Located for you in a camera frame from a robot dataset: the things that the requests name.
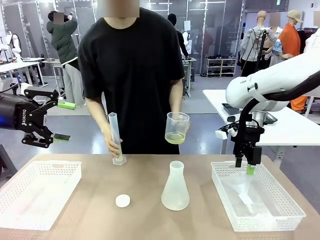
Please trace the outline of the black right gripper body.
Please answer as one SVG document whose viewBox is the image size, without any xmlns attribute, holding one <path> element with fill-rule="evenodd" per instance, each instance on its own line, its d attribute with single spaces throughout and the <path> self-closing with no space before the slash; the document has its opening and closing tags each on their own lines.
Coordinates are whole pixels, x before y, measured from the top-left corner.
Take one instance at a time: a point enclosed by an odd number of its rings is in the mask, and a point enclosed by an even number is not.
<svg viewBox="0 0 320 240">
<path fill-rule="evenodd" d="M 261 126 L 246 126 L 244 130 L 239 131 L 240 124 L 238 122 L 232 124 L 232 141 L 234 142 L 233 154 L 242 153 L 246 158 L 249 148 L 257 147 L 256 143 L 260 141 L 260 137 L 265 133 L 265 129 Z"/>
</svg>

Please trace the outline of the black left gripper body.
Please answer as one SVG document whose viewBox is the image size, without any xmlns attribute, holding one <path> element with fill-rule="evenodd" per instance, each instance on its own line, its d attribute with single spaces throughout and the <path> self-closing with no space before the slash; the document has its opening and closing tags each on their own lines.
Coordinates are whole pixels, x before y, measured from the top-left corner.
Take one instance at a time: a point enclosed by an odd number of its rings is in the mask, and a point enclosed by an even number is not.
<svg viewBox="0 0 320 240">
<path fill-rule="evenodd" d="M 9 94 L 0 96 L 0 127 L 8 130 L 43 131 L 48 103 L 39 104 Z"/>
</svg>

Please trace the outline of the person's left hand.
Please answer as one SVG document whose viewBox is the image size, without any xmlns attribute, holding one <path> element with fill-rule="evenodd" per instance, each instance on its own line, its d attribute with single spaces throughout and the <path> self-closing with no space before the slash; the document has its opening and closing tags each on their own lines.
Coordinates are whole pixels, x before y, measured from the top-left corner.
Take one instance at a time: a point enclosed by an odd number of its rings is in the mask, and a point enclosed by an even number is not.
<svg viewBox="0 0 320 240">
<path fill-rule="evenodd" d="M 183 112 L 172 112 L 171 118 L 172 130 L 186 136 L 191 125 L 190 116 Z"/>
</svg>

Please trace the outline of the person's right hand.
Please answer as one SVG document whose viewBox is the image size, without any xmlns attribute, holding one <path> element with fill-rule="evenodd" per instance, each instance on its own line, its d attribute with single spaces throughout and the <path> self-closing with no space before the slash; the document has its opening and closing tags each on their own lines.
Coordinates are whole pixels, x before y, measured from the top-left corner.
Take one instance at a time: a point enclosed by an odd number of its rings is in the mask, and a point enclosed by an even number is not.
<svg viewBox="0 0 320 240">
<path fill-rule="evenodd" d="M 106 131 L 103 133 L 104 140 L 108 151 L 115 157 L 118 158 L 120 154 L 120 146 L 113 142 L 112 134 L 110 131 Z"/>
</svg>

